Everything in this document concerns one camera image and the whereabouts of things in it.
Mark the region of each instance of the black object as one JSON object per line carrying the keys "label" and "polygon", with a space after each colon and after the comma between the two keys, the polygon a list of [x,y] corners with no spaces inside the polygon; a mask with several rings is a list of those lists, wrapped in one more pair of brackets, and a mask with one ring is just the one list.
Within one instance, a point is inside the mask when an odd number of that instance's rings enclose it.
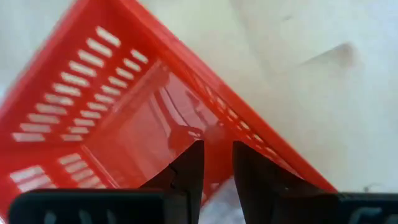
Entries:
{"label": "black object", "polygon": [[203,141],[135,190],[35,190],[20,195],[10,224],[198,223],[203,188]]}
{"label": "black object", "polygon": [[398,223],[397,194],[329,194],[245,145],[233,144],[235,183],[247,224]]}
{"label": "black object", "polygon": [[[329,194],[242,142],[233,144],[236,188],[247,224],[398,223],[396,194]],[[132,190],[35,190],[11,205],[10,224],[198,223],[204,145],[193,143]]]}

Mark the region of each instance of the rectangular slot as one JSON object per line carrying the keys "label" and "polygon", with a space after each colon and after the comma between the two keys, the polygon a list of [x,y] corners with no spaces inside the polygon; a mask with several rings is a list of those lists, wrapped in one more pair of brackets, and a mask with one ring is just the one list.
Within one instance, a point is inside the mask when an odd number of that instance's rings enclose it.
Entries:
{"label": "rectangular slot", "polygon": [[85,180],[79,184],[79,187],[81,188],[89,188],[89,187],[94,187],[98,183],[100,183],[100,178],[97,176],[94,176],[88,180]]}
{"label": "rectangular slot", "polygon": [[88,167],[88,165],[85,161],[79,161],[74,164],[70,164],[70,165],[66,166],[65,170],[71,174],[78,170],[82,170],[83,168],[86,168],[86,167]]}
{"label": "rectangular slot", "polygon": [[112,50],[107,48],[107,46],[98,43],[96,40],[89,38],[86,40],[86,43],[89,48],[97,51],[98,53],[103,54],[107,57],[112,57]]}
{"label": "rectangular slot", "polygon": [[94,111],[81,110],[80,114],[84,118],[96,118],[96,119],[101,118],[101,114],[99,112],[94,112]]}
{"label": "rectangular slot", "polygon": [[27,118],[31,122],[46,123],[46,124],[59,124],[60,120],[56,116],[43,115],[43,114],[28,114]]}
{"label": "rectangular slot", "polygon": [[88,134],[89,130],[86,127],[69,127],[69,132],[71,134]]}
{"label": "rectangular slot", "polygon": [[128,80],[132,80],[134,78],[133,74],[119,67],[116,68],[116,74],[120,75],[123,78],[127,78]]}
{"label": "rectangular slot", "polygon": [[131,55],[142,63],[148,63],[148,58],[145,55],[141,54],[138,50],[132,49]]}
{"label": "rectangular slot", "polygon": [[77,54],[79,55],[80,59],[82,59],[85,62],[91,63],[93,65],[96,65],[98,67],[104,67],[104,60],[100,59],[97,56],[94,56],[90,53],[88,53],[85,50],[79,50],[77,52]]}
{"label": "rectangular slot", "polygon": [[78,182],[92,175],[94,175],[94,172],[91,169],[85,169],[76,174],[73,174],[72,179]]}
{"label": "rectangular slot", "polygon": [[30,177],[34,177],[36,175],[44,174],[44,170],[41,166],[32,166],[23,170],[15,171],[10,173],[11,179],[17,183],[21,180],[28,179]]}
{"label": "rectangular slot", "polygon": [[208,86],[206,86],[206,91],[207,91],[208,95],[210,96],[210,98],[213,98],[213,92],[211,91],[211,89]]}
{"label": "rectangular slot", "polygon": [[62,164],[62,165],[65,165],[65,164],[69,164],[71,162],[76,162],[76,161],[79,161],[79,160],[81,160],[80,155],[77,154],[77,153],[73,153],[73,154],[70,154],[70,155],[63,156],[63,157],[59,158],[58,162],[60,164]]}
{"label": "rectangular slot", "polygon": [[99,184],[95,186],[96,189],[106,189],[106,186],[104,184]]}
{"label": "rectangular slot", "polygon": [[57,186],[55,184],[50,184],[50,185],[43,186],[43,188],[45,188],[45,189],[56,189]]}
{"label": "rectangular slot", "polygon": [[274,150],[272,150],[270,147],[266,147],[267,152],[271,153],[274,156],[278,156]]}
{"label": "rectangular slot", "polygon": [[127,83],[124,82],[124,81],[122,81],[122,80],[120,80],[120,79],[118,79],[118,78],[109,77],[108,80],[109,80],[109,82],[112,83],[113,85],[116,85],[116,86],[122,87],[122,88],[127,88]]}
{"label": "rectangular slot", "polygon": [[75,118],[73,121],[77,126],[95,126],[94,121],[90,119]]}
{"label": "rectangular slot", "polygon": [[264,141],[262,140],[262,138],[260,138],[260,136],[258,136],[257,134],[253,135],[255,139],[257,139],[257,141],[264,143]]}
{"label": "rectangular slot", "polygon": [[85,65],[82,65],[80,63],[74,62],[72,60],[69,61],[69,67],[73,71],[79,72],[79,73],[84,74],[84,75],[88,75],[89,77],[96,77],[97,76],[97,74],[96,74],[94,69],[89,68],[89,67],[87,67]]}
{"label": "rectangular slot", "polygon": [[51,128],[47,124],[30,124],[30,123],[22,123],[19,127],[25,132],[34,132],[34,133],[50,133]]}
{"label": "rectangular slot", "polygon": [[97,34],[102,37],[102,39],[108,41],[109,43],[120,47],[121,45],[121,41],[119,40],[118,37],[116,37],[115,35],[111,34],[110,32],[108,32],[106,29],[98,26],[95,31],[97,32]]}
{"label": "rectangular slot", "polygon": [[241,123],[242,128],[244,128],[246,130],[250,130],[250,127],[244,121],[240,121],[240,123]]}
{"label": "rectangular slot", "polygon": [[133,61],[131,61],[131,60],[127,59],[127,58],[123,59],[123,63],[124,63],[125,66],[133,69],[136,72],[140,72],[141,71],[141,67],[139,65],[137,65],[136,63],[134,63]]}
{"label": "rectangular slot", "polygon": [[75,87],[54,83],[53,88],[57,93],[63,93],[71,96],[81,96],[80,90]]}
{"label": "rectangular slot", "polygon": [[221,106],[221,108],[223,108],[225,110],[225,108],[226,108],[225,102],[218,96],[217,96],[217,102]]}
{"label": "rectangular slot", "polygon": [[82,141],[82,136],[78,134],[61,134],[61,138],[64,141]]}
{"label": "rectangular slot", "polygon": [[44,93],[44,98],[48,103],[56,103],[65,106],[73,105],[73,100],[66,96],[57,96],[50,93]]}
{"label": "rectangular slot", "polygon": [[42,175],[23,184],[19,184],[18,188],[21,192],[27,192],[29,190],[36,189],[50,182],[51,182],[50,177],[48,177],[47,175]]}
{"label": "rectangular slot", "polygon": [[42,141],[45,141],[43,134],[40,134],[40,133],[13,133],[12,137],[17,142],[42,142]]}
{"label": "rectangular slot", "polygon": [[42,103],[37,103],[35,107],[36,107],[37,111],[40,113],[52,113],[52,114],[60,114],[60,115],[67,114],[66,109],[62,108],[60,106],[45,105]]}
{"label": "rectangular slot", "polygon": [[103,103],[114,103],[114,99],[112,97],[104,96],[98,93],[94,94],[94,98]]}
{"label": "rectangular slot", "polygon": [[92,103],[92,102],[88,102],[87,106],[91,109],[91,110],[99,110],[99,111],[107,111],[108,108],[105,105],[102,105],[100,103]]}
{"label": "rectangular slot", "polygon": [[61,77],[62,77],[63,81],[65,81],[67,83],[72,83],[74,85],[80,85],[83,87],[90,86],[90,83],[86,79],[84,79],[82,77],[78,77],[76,75],[71,75],[66,72],[61,72]]}
{"label": "rectangular slot", "polygon": [[104,91],[104,93],[119,96],[120,95],[120,90],[103,85],[101,86],[101,89]]}
{"label": "rectangular slot", "polygon": [[231,109],[228,110],[229,115],[231,115],[233,118],[237,119],[238,115]]}

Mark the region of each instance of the basket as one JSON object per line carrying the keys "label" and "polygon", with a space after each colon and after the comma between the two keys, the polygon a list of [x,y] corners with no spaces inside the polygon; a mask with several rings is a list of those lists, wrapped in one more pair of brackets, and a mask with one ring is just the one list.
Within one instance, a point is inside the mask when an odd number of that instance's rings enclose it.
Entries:
{"label": "basket", "polygon": [[132,0],[77,1],[9,91],[0,128],[2,217],[36,188],[139,187],[197,139],[203,201],[231,177],[235,140],[334,190]]}

